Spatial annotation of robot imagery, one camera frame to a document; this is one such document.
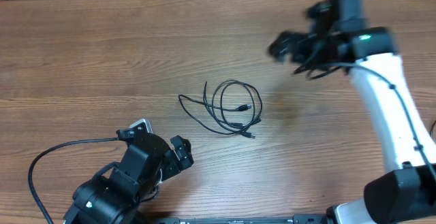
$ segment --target black wire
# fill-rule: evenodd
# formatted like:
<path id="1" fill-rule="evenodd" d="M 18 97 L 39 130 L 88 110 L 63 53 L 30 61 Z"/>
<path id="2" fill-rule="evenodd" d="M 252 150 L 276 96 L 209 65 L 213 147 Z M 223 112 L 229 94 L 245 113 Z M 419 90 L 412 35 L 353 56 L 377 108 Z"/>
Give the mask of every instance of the black wire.
<path id="1" fill-rule="evenodd" d="M 308 77 L 309 79 L 315 79 L 315 78 L 317 78 L 317 76 L 312 78 L 312 77 L 311 77 L 312 72 L 314 72 L 316 69 L 325 69 L 325 68 L 329 68 L 329 67 L 350 67 L 350 68 L 361 69 L 361 70 L 364 70 L 364 71 L 367 71 L 367 72 L 373 74 L 374 76 L 380 78 L 380 79 L 383 80 L 386 84 L 388 84 L 389 89 L 391 89 L 391 90 L 393 90 L 393 91 L 395 92 L 396 96 L 398 97 L 398 99 L 399 99 L 399 101 L 400 101 L 400 103 L 401 103 L 401 106 L 403 107 L 404 113 L 405 113 L 406 118 L 407 118 L 407 122 L 409 123 L 410 129 L 411 129 L 411 132 L 412 132 L 412 135 L 413 135 L 413 137 L 414 137 L 414 141 L 416 142 L 416 147 L 415 147 L 414 149 L 415 149 L 415 150 L 418 150 L 418 151 L 420 152 L 421 157 L 422 157 L 422 160 L 424 161 L 424 163 L 425 163 L 425 164 L 427 165 L 427 167 L 429 168 L 430 173 L 433 175 L 433 178 L 435 179 L 435 183 L 436 183 L 436 171 L 435 171 L 435 169 L 433 168 L 433 166 L 432 166 L 432 164 L 430 163 L 429 159 L 427 158 L 427 156 L 426 156 L 425 153 L 424 153 L 424 150 L 423 150 L 424 147 L 423 147 L 423 145 L 419 142 L 418 134 L 416 133 L 416 130 L 415 130 L 414 124 L 413 124 L 413 122 L 412 122 L 412 120 L 411 120 L 411 116 L 410 116 L 409 110 L 407 109 L 407 106 L 406 106 L 406 104 L 405 104 L 405 102 L 404 102 L 403 97 L 401 96 L 401 94 L 400 94 L 400 93 L 398 92 L 398 90 L 396 89 L 396 85 L 393 84 L 393 83 L 391 83 L 391 82 L 390 82 L 390 81 L 389 81 L 385 76 L 379 74 L 378 72 L 376 72 L 376 71 L 374 71 L 374 70 L 372 70 L 372 69 L 369 69 L 369 68 L 367 68 L 367 67 L 364 67 L 364 66 L 361 66 L 361 65 L 357 65 L 357 64 L 355 64 L 355 63 L 342 63 L 342 62 L 338 62 L 338 63 L 328 63 L 328 64 L 323 64 L 323 65 L 317 65 L 317 66 L 315 66 L 313 69 L 311 69 L 311 70 L 307 73 L 307 77 Z M 435 123 L 433 123 L 433 125 L 432 125 L 432 130 L 434 129 L 434 126 L 435 126 L 435 125 L 436 125 L 436 121 L 435 121 Z"/>
<path id="2" fill-rule="evenodd" d="M 242 125 L 240 123 L 231 123 L 229 122 L 224 115 L 224 111 L 226 111 L 223 108 L 223 95 L 224 95 L 224 91 L 233 84 L 239 84 L 242 87 L 245 88 L 245 90 L 248 92 L 248 94 L 250 95 L 251 98 L 251 102 L 252 102 L 252 109 L 253 109 L 253 116 L 251 117 L 251 121 L 246 124 L 246 125 Z M 221 91 L 221 96 L 220 96 L 220 102 L 219 102 L 219 107 L 218 106 L 214 106 L 214 100 L 215 100 L 215 95 L 218 93 L 219 89 L 223 87 L 223 90 Z M 180 105 L 182 106 L 182 109 L 195 121 L 197 121 L 197 123 L 199 123 L 201 126 L 203 126 L 203 128 L 212 131 L 213 133 L 218 133 L 221 135 L 235 135 L 235 134 L 240 134 L 243 135 L 247 138 L 254 138 L 254 135 L 252 135 L 251 133 L 247 132 L 247 130 L 250 128 L 250 126 L 257 124 L 258 122 L 261 121 L 260 119 L 260 114 L 262 113 L 263 110 L 263 103 L 262 103 L 262 99 L 260 98 L 260 94 L 258 92 L 258 90 L 254 87 L 251 86 L 250 84 L 247 84 L 245 82 L 241 82 L 241 81 L 237 81 L 237 80 L 226 80 L 224 82 L 222 82 L 214 91 L 213 96 L 212 96 L 212 101 L 211 104 L 209 104 L 208 100 L 207 100 L 207 96 L 206 96 L 206 88 L 207 88 L 207 82 L 204 84 L 204 90 L 203 90 L 203 102 L 201 101 L 196 101 L 193 99 L 190 99 L 188 97 L 186 97 L 185 95 L 179 95 L 178 96 L 178 101 L 180 102 Z M 256 95 L 258 96 L 259 99 L 259 103 L 260 103 L 260 110 L 259 112 L 256 114 L 255 111 L 255 100 L 253 97 L 252 92 L 250 91 L 250 89 L 252 89 Z M 204 105 L 204 107 L 206 108 L 206 111 L 212 116 L 212 118 L 215 120 L 215 122 L 222 127 L 223 129 L 225 129 L 226 131 L 229 132 L 221 132 L 221 131 L 217 131 L 214 129 L 211 129 L 209 127 L 207 127 L 205 124 L 203 124 L 201 121 L 199 121 L 196 117 L 194 117 L 192 114 L 190 114 L 186 107 L 183 105 L 182 99 L 181 97 L 187 98 L 189 101 L 193 101 L 196 103 L 200 103 L 202 105 Z M 219 119 L 217 117 L 217 115 L 215 114 L 215 109 L 221 110 L 221 117 L 222 120 Z"/>
<path id="3" fill-rule="evenodd" d="M 157 185 L 156 187 L 154 187 L 150 194 L 154 193 L 155 191 L 156 191 L 156 193 L 154 194 L 154 196 L 149 197 L 149 198 L 144 199 L 144 200 L 141 200 L 140 203 L 144 203 L 144 202 L 151 201 L 151 200 L 153 200 L 153 199 L 157 199 L 157 196 L 159 196 L 159 193 L 161 192 L 161 188 L 159 187 L 159 185 Z"/>
<path id="4" fill-rule="evenodd" d="M 334 22 L 332 24 L 332 26 L 329 28 L 326 36 L 331 35 L 331 34 L 333 34 L 336 31 L 337 23 L 338 22 Z M 297 42 L 296 46 L 294 48 L 294 51 L 292 52 L 292 56 L 295 57 L 297 55 L 299 44 L 301 44 L 302 42 L 304 42 L 304 41 L 306 41 L 308 39 L 314 38 L 314 37 L 318 37 L 318 34 L 312 33 L 312 34 L 308 35 L 305 39 L 300 40 L 299 42 Z M 312 69 L 312 66 L 314 64 L 316 64 L 316 63 L 312 64 L 311 62 L 313 62 L 315 60 L 315 57 L 324 48 L 324 46 L 326 45 L 326 41 L 327 41 L 326 38 L 322 38 L 322 39 L 319 39 L 317 42 L 315 42 L 315 47 L 314 47 L 312 53 L 309 55 L 309 57 L 307 57 L 307 59 L 302 63 L 302 65 L 300 65 L 300 67 L 298 67 L 297 69 L 294 70 L 294 74 L 300 74 L 300 73 L 302 73 L 304 71 L 309 71 L 309 70 Z M 320 74 L 318 78 L 327 76 L 328 74 L 331 74 L 331 73 L 337 71 L 338 69 L 336 69 L 336 70 L 328 70 L 327 74 Z"/>
<path id="5" fill-rule="evenodd" d="M 430 127 L 430 137 L 433 139 L 433 131 L 435 130 L 436 127 L 436 121 L 433 122 L 433 124 Z"/>
<path id="6" fill-rule="evenodd" d="M 33 168 L 35 167 L 36 162 L 38 162 L 38 160 L 40 160 L 44 155 L 46 155 L 49 152 L 52 152 L 56 149 L 62 148 L 64 146 L 71 146 L 71 145 L 76 145 L 76 144 L 83 144 L 83 143 L 94 143 L 94 142 L 113 142 L 118 140 L 118 138 L 106 138 L 106 139 L 94 139 L 94 140 L 78 140 L 78 141 L 74 141 L 74 142 L 66 142 L 66 143 L 62 143 L 60 145 L 57 146 L 53 146 L 52 148 L 49 148 L 47 150 L 45 150 L 44 152 L 42 152 L 41 154 L 39 154 L 31 163 L 30 168 L 29 168 L 29 174 L 27 176 L 27 180 L 29 181 L 29 188 L 30 188 L 30 192 L 32 193 L 33 199 L 35 199 L 36 204 L 38 205 L 38 207 L 40 207 L 40 210 L 42 212 L 42 214 L 44 215 L 44 217 L 46 218 L 48 224 L 54 224 L 53 220 L 51 219 L 50 215 L 48 214 L 46 208 L 44 207 L 44 205 L 42 204 L 40 198 L 38 197 L 35 187 L 33 186 L 33 180 L 32 180 L 32 173 L 33 173 Z"/>
<path id="7" fill-rule="evenodd" d="M 190 97 L 187 97 L 186 95 L 178 95 L 179 99 L 180 99 L 180 97 L 183 97 L 183 98 L 187 99 L 188 101 L 192 101 L 192 102 L 195 102 L 195 103 L 198 103 L 198 104 L 202 104 L 204 106 L 206 105 L 204 102 L 198 101 L 196 99 L 192 99 Z M 220 110 L 227 111 L 227 112 L 239 112 L 238 108 L 228 109 L 228 108 L 220 108 L 220 107 L 217 107 L 217 106 L 213 106 L 213 107 L 215 109 L 220 109 Z"/>
<path id="8" fill-rule="evenodd" d="M 337 70 L 339 70 L 341 68 L 342 67 L 333 67 L 332 69 L 329 69 L 329 70 L 325 71 L 322 74 L 316 75 L 315 77 L 311 77 L 310 75 L 311 75 L 312 71 L 308 71 L 307 74 L 306 74 L 306 78 L 311 79 L 311 80 L 315 80 L 315 79 L 318 79 L 318 78 L 323 78 L 323 77 L 325 77 L 327 75 L 330 75 L 330 74 L 336 72 Z"/>

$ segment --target wood grain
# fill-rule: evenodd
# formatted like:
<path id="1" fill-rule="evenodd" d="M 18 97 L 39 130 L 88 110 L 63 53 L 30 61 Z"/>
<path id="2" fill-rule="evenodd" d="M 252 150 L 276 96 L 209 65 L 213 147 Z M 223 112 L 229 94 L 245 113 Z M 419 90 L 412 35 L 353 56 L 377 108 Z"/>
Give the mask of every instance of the wood grain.
<path id="1" fill-rule="evenodd" d="M 193 144 L 194 166 L 162 185 L 147 214 L 272 217 L 324 212 L 362 195 L 383 174 L 381 146 L 349 78 L 291 76 L 266 48 L 285 29 L 305 31 L 318 0 L 64 0 L 0 3 L 0 223 L 45 223 L 27 186 L 33 158 L 51 146 L 114 136 L 139 118 Z M 365 0 L 374 26 L 392 27 L 425 123 L 435 119 L 435 0 Z M 177 95 L 200 97 L 236 78 L 264 101 L 257 138 L 209 133 Z M 225 105 L 247 103 L 231 88 Z M 187 107 L 213 125 L 201 106 Z M 249 119 L 244 113 L 236 121 Z M 119 142 L 60 149 L 34 182 L 62 222 L 78 185 L 120 160 Z M 434 219 L 416 223 L 432 223 Z"/>

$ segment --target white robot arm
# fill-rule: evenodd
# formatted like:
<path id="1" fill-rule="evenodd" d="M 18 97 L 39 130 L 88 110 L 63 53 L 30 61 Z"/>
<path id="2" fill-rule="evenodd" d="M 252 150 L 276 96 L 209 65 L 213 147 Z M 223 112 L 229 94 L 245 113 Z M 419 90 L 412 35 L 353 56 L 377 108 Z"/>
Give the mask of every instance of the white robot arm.
<path id="1" fill-rule="evenodd" d="M 363 197 L 327 211 L 323 224 L 398 223 L 436 215 L 436 145 L 404 77 L 402 58 L 386 28 L 367 26 L 361 0 L 325 0 L 307 10 L 310 33 L 283 32 L 269 48 L 300 63 L 309 79 L 344 69 L 371 114 L 386 174 Z M 311 76 L 315 70 L 324 71 Z"/>
<path id="2" fill-rule="evenodd" d="M 372 69 L 395 84 L 409 112 L 422 152 L 430 163 L 436 163 L 436 144 L 427 132 L 404 77 L 402 58 L 392 53 L 376 54 L 357 65 Z M 419 150 L 411 126 L 400 99 L 385 81 L 362 69 L 350 70 L 352 83 L 371 113 L 374 130 L 382 145 L 386 173 L 401 170 L 404 162 L 418 167 L 426 165 Z M 364 198 L 341 204 L 334 209 L 337 223 L 372 224 Z"/>

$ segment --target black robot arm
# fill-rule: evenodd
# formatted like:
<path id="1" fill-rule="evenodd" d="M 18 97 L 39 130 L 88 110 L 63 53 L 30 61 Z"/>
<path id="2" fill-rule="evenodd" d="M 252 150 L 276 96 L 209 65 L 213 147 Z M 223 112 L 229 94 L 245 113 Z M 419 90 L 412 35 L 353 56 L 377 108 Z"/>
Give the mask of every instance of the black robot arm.
<path id="1" fill-rule="evenodd" d="M 152 132 L 145 119 L 116 132 L 128 146 L 123 159 L 105 166 L 77 188 L 65 224 L 132 223 L 141 201 L 159 182 L 192 166 L 189 140 L 172 138 L 175 149 L 171 150 Z M 110 177 L 104 177 L 111 169 Z"/>
<path id="2" fill-rule="evenodd" d="M 316 3 L 306 11 L 306 17 L 312 22 L 309 32 L 282 32 L 269 46 L 269 55 L 284 62 L 290 54 L 293 63 L 301 64 L 294 74 L 309 71 L 309 77 L 311 70 L 325 71 L 312 77 L 315 79 L 337 71 L 339 67 L 329 67 L 332 62 L 354 63 L 374 54 L 397 54 L 398 48 L 387 28 L 369 27 L 361 1 L 323 0 Z"/>

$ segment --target table surface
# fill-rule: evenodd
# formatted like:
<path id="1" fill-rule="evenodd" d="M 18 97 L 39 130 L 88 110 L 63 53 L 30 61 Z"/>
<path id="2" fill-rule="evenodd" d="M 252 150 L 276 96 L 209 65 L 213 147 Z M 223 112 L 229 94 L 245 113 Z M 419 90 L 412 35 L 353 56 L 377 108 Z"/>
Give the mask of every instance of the table surface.
<path id="1" fill-rule="evenodd" d="M 384 173 L 369 114 L 337 72 L 317 81 L 266 55 L 285 29 L 306 31 L 319 0 L 62 0 L 0 2 L 0 223 L 45 223 L 27 171 L 43 150 L 113 137 L 140 118 L 156 134 L 190 139 L 195 164 L 161 186 L 145 213 L 180 218 L 282 217 L 324 212 L 362 195 Z M 436 117 L 436 0 L 365 0 L 373 26 L 395 32 L 422 119 Z M 257 138 L 211 133 L 177 95 L 201 98 L 224 80 L 254 85 L 264 102 Z M 239 87 L 226 106 L 249 102 Z M 204 107 L 188 109 L 213 124 Z M 249 113 L 235 119 L 247 121 Z M 57 223 L 72 193 L 124 143 L 62 148 L 33 181 Z M 419 223 L 432 223 L 421 220 Z"/>

